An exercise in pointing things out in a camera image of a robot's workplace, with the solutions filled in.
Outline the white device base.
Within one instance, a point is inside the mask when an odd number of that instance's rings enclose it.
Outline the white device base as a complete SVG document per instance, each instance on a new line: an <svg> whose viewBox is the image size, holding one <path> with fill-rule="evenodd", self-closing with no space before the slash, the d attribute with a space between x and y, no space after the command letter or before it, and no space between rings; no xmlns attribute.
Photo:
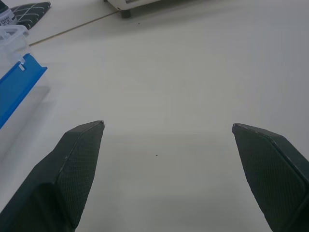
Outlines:
<svg viewBox="0 0 309 232"><path fill-rule="evenodd" d="M120 12L123 19L131 17L131 9L158 2L161 0L103 0L110 3L115 9Z"/></svg>

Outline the black patterned pad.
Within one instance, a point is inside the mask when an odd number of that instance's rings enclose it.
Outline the black patterned pad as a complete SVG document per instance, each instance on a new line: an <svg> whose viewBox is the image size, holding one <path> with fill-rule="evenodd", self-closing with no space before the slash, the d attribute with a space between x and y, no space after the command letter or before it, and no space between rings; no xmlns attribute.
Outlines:
<svg viewBox="0 0 309 232"><path fill-rule="evenodd" d="M28 3L11 8L17 24L25 26L28 30L33 28L51 7L49 1L39 3Z"/></svg>

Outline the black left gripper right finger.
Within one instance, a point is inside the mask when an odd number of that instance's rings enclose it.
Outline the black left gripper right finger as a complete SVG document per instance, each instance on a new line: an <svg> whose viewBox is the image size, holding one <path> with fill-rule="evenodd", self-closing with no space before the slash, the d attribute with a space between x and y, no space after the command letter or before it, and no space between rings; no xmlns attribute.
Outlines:
<svg viewBox="0 0 309 232"><path fill-rule="evenodd" d="M272 232L309 232L309 161L282 135L240 123L232 133Z"/></svg>

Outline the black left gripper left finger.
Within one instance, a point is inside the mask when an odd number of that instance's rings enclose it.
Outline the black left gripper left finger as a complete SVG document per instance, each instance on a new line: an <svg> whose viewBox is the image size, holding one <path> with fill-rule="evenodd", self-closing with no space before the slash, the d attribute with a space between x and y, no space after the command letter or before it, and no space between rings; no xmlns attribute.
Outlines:
<svg viewBox="0 0 309 232"><path fill-rule="evenodd" d="M28 174L0 212L0 232L75 232L91 190L105 125L79 125Z"/></svg>

